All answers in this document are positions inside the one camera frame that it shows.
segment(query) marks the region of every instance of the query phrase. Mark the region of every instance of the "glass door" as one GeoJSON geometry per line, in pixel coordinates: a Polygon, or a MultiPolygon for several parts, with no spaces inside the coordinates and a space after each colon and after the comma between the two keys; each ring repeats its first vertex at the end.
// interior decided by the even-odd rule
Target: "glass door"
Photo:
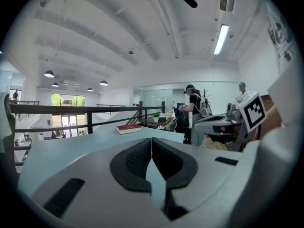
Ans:
{"type": "MultiPolygon", "coordinates": [[[[69,116],[69,123],[70,126],[77,126],[77,120],[76,120],[76,116],[69,116]]],[[[70,129],[71,130],[71,136],[72,137],[77,137],[77,128],[75,129],[70,129]]]]}
{"type": "MultiPolygon", "coordinates": [[[[62,126],[63,127],[69,127],[70,126],[69,116],[62,116],[61,120],[62,120],[62,126]]],[[[66,138],[71,137],[71,130],[70,129],[63,130],[63,133],[65,134],[66,138]]]]}

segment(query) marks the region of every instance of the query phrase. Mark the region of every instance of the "fluorescent light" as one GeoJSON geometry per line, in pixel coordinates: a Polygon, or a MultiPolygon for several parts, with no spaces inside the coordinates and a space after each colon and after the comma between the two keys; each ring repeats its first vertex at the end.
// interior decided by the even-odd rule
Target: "fluorescent light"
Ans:
{"type": "Polygon", "coordinates": [[[214,55],[218,55],[220,53],[220,51],[223,47],[223,44],[225,42],[228,30],[229,30],[228,25],[222,25],[221,26],[219,37],[218,37],[218,43],[217,43],[217,46],[215,47],[215,50],[214,50],[214,55]]]}
{"type": "Polygon", "coordinates": [[[47,72],[45,72],[44,76],[48,77],[48,78],[54,78],[55,77],[52,70],[48,70],[47,72]]]}

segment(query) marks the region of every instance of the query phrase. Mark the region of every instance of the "ceiling beam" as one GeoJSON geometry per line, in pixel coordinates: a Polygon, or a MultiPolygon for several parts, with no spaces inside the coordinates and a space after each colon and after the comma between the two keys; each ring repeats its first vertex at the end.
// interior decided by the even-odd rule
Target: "ceiling beam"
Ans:
{"type": "Polygon", "coordinates": [[[51,64],[58,65],[58,66],[61,66],[61,67],[70,68],[72,70],[80,71],[80,72],[83,72],[83,73],[86,73],[86,74],[96,74],[96,75],[98,75],[100,77],[103,77],[103,78],[109,78],[110,77],[109,74],[100,73],[100,72],[98,72],[98,70],[96,70],[94,68],[86,67],[85,69],[83,69],[83,68],[80,68],[79,65],[75,65],[73,63],[67,62],[67,61],[62,60],[62,59],[54,58],[54,57],[39,55],[38,60],[42,61],[42,62],[48,61],[51,64]]]}
{"type": "Polygon", "coordinates": [[[59,46],[57,46],[56,42],[54,42],[54,41],[52,41],[48,38],[37,37],[35,44],[39,45],[39,46],[43,46],[43,47],[53,48],[57,51],[66,52],[66,53],[72,54],[76,57],[81,57],[81,58],[87,59],[89,61],[100,64],[100,65],[102,65],[104,67],[107,67],[107,68],[109,68],[113,71],[116,71],[118,73],[121,72],[121,70],[122,70],[120,67],[118,67],[116,65],[113,65],[112,63],[107,63],[105,61],[102,61],[100,58],[98,58],[94,55],[88,55],[87,53],[83,54],[82,50],[80,50],[78,48],[75,48],[75,47],[72,47],[70,45],[64,44],[62,42],[60,43],[59,46]]]}
{"type": "Polygon", "coordinates": [[[105,13],[107,16],[109,16],[111,19],[113,19],[120,27],[122,27],[128,34],[133,37],[137,41],[137,43],[145,50],[148,55],[151,57],[153,61],[156,61],[158,57],[155,55],[155,53],[148,48],[146,45],[143,44],[143,40],[140,38],[140,36],[136,33],[136,31],[129,25],[126,21],[119,18],[117,16],[117,11],[113,11],[108,5],[104,4],[102,0],[86,0],[87,2],[91,3],[95,7],[97,7],[99,10],[101,10],[103,13],[105,13]]]}
{"type": "Polygon", "coordinates": [[[170,45],[172,47],[172,51],[175,55],[175,58],[176,59],[180,58],[180,53],[179,53],[178,47],[176,45],[174,33],[173,33],[172,27],[171,27],[171,22],[169,20],[166,8],[165,8],[162,0],[148,0],[148,2],[154,9],[155,13],[158,15],[158,17],[161,21],[161,24],[167,33],[167,37],[170,41],[170,45]]]}
{"type": "Polygon", "coordinates": [[[114,43],[112,43],[108,39],[104,38],[102,35],[98,34],[97,32],[91,30],[90,28],[88,28],[86,26],[80,25],[79,23],[77,23],[76,21],[74,21],[72,19],[62,17],[62,16],[60,16],[58,14],[55,14],[51,11],[42,10],[42,9],[39,9],[37,11],[34,18],[39,19],[39,20],[44,20],[44,15],[45,14],[46,14],[45,22],[54,24],[56,26],[61,26],[65,29],[68,29],[68,30],[74,32],[74,33],[77,33],[81,36],[84,36],[84,37],[90,39],[90,40],[93,40],[94,42],[98,43],[99,45],[103,46],[104,48],[112,51],[116,55],[118,55],[118,56],[122,57],[123,59],[127,60],[132,65],[135,65],[137,63],[137,61],[132,56],[130,56],[129,54],[122,54],[122,50],[117,45],[115,45],[114,43]]]}

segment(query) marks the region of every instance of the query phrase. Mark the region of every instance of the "white table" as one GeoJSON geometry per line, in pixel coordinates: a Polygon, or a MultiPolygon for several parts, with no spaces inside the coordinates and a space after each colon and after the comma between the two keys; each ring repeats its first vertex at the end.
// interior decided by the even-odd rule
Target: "white table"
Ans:
{"type": "MultiPolygon", "coordinates": [[[[33,145],[24,163],[18,190],[30,197],[45,180],[85,154],[124,142],[152,137],[179,143],[183,143],[184,140],[184,134],[181,133],[142,127],[140,132],[119,135],[116,129],[110,127],[99,133],[79,137],[39,141],[33,145]]],[[[152,184],[152,199],[159,207],[165,197],[165,180],[153,161],[148,166],[146,179],[152,184]]]]}

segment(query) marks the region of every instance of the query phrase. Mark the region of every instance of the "person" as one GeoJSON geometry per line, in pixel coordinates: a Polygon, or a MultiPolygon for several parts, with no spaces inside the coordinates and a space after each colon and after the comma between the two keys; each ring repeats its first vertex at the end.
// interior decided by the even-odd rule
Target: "person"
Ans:
{"type": "Polygon", "coordinates": [[[19,95],[18,95],[18,90],[16,89],[16,91],[14,92],[14,94],[13,94],[13,100],[18,100],[18,98],[19,98],[19,95]]]}
{"type": "Polygon", "coordinates": [[[56,139],[56,138],[57,138],[57,137],[56,137],[56,134],[55,134],[55,132],[54,132],[54,131],[52,131],[51,138],[52,138],[52,139],[56,139]]]}
{"type": "Polygon", "coordinates": [[[239,96],[236,98],[236,100],[239,99],[239,98],[241,98],[241,97],[243,97],[244,95],[247,94],[247,91],[246,91],[246,84],[245,84],[244,82],[240,82],[240,83],[238,84],[238,88],[239,88],[239,90],[240,90],[241,93],[240,93],[239,96]]]}
{"type": "Polygon", "coordinates": [[[200,91],[197,90],[193,85],[186,87],[186,93],[189,97],[189,107],[184,107],[181,112],[192,112],[192,129],[191,129],[191,145],[200,146],[204,140],[204,134],[199,133],[194,129],[194,124],[202,118],[199,112],[201,95],[200,91]]]}

